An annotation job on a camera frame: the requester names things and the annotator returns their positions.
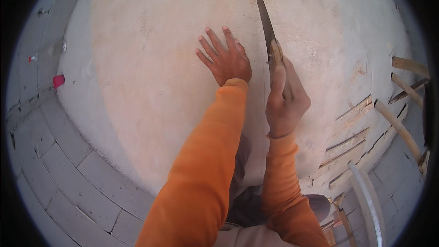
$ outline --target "forearm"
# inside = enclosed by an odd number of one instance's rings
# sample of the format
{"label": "forearm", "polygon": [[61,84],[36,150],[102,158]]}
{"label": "forearm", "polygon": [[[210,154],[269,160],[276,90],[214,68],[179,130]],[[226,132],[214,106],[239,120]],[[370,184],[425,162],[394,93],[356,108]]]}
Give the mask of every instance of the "forearm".
{"label": "forearm", "polygon": [[268,227],[284,241],[301,247],[327,246],[309,201],[299,187],[294,158],[298,151],[293,134],[270,139],[261,209],[269,219]]}
{"label": "forearm", "polygon": [[186,139],[136,246],[211,246],[228,213],[247,84],[231,79]]}

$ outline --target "hand saw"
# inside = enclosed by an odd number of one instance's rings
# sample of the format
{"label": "hand saw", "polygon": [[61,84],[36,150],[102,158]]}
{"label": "hand saw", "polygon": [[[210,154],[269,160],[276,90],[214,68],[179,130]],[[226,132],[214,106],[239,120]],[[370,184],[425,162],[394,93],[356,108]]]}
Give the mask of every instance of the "hand saw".
{"label": "hand saw", "polygon": [[[259,14],[261,15],[262,28],[264,29],[265,44],[267,46],[268,55],[268,68],[270,70],[270,86],[273,83],[274,70],[278,65],[285,64],[282,60],[283,52],[279,41],[274,35],[273,26],[271,25],[270,17],[268,16],[267,8],[265,7],[264,0],[256,0],[258,3]],[[285,79],[285,87],[283,91],[283,96],[285,99],[292,100],[292,93],[290,85],[288,84],[288,77]]]}

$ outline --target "hand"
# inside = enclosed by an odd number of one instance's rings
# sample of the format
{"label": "hand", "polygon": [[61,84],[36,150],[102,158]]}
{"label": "hand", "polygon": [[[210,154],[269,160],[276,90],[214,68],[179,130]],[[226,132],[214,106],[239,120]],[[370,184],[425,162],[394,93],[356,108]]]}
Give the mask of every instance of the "hand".
{"label": "hand", "polygon": [[252,68],[245,54],[244,47],[239,43],[238,39],[233,38],[227,26],[223,26],[222,31],[226,36],[229,51],[224,50],[215,33],[210,28],[206,28],[206,34],[209,36],[218,54],[212,50],[202,35],[198,37],[198,40],[208,56],[213,60],[213,63],[199,49],[195,49],[195,53],[210,69],[220,87],[231,78],[240,78],[248,83],[252,78]]}
{"label": "hand", "polygon": [[[300,119],[311,106],[311,100],[300,83],[293,64],[285,56],[283,61],[285,67],[279,65],[274,71],[271,91],[265,109],[265,115],[270,125],[268,136],[274,139],[293,133]],[[282,96],[287,76],[293,96],[292,100],[285,100]]]}

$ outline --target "orange long-sleeve shirt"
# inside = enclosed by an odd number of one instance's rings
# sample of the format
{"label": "orange long-sleeve shirt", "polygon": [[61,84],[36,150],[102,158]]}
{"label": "orange long-sleeve shirt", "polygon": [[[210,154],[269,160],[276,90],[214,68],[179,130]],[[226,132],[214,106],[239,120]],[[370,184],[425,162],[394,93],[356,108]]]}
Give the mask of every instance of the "orange long-sleeve shirt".
{"label": "orange long-sleeve shirt", "polygon": [[[212,246],[224,224],[248,86],[229,79],[186,139],[136,246]],[[294,168],[294,136],[270,140],[262,191],[268,227],[289,243],[328,246]]]}

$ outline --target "finger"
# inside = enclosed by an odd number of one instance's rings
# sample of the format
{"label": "finger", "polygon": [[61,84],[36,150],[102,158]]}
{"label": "finger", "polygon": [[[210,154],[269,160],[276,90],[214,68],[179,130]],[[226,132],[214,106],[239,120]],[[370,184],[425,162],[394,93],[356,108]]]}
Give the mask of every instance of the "finger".
{"label": "finger", "polygon": [[212,58],[213,62],[216,62],[218,60],[218,56],[217,53],[215,53],[211,46],[209,45],[209,43],[207,43],[206,39],[204,38],[204,36],[198,36],[198,40],[201,43],[201,46],[203,46],[204,50],[206,51],[207,55],[210,56],[210,58]]}
{"label": "finger", "polygon": [[214,64],[199,49],[195,49],[195,54],[198,56],[198,58],[200,58],[201,62],[204,63],[210,70],[214,68]]}
{"label": "finger", "polygon": [[217,36],[213,32],[211,28],[206,28],[206,34],[209,36],[210,41],[212,41],[213,47],[217,50],[218,54],[221,54],[224,52],[224,48],[222,47],[220,41],[218,40]]}
{"label": "finger", "polygon": [[304,95],[306,96],[305,89],[300,82],[299,76],[294,69],[293,63],[291,63],[291,61],[286,56],[283,56],[282,60],[284,61],[286,75],[288,78],[288,85],[290,86],[293,97],[296,98]]}
{"label": "finger", "polygon": [[273,82],[271,84],[271,91],[268,95],[268,103],[283,103],[284,98],[282,92],[285,86],[285,68],[282,65],[276,67],[273,73]]}
{"label": "finger", "polygon": [[235,45],[235,42],[233,40],[232,32],[230,31],[230,29],[227,28],[227,26],[223,26],[222,31],[224,32],[224,35],[226,36],[226,42],[227,42],[227,46],[229,47],[229,52],[236,51],[236,45]]}
{"label": "finger", "polygon": [[236,45],[236,49],[238,50],[239,54],[241,55],[241,57],[243,57],[245,60],[249,60],[249,58],[247,57],[247,55],[245,54],[245,49],[244,47],[241,45],[241,43],[239,43],[239,40],[237,38],[235,38],[235,45]]}

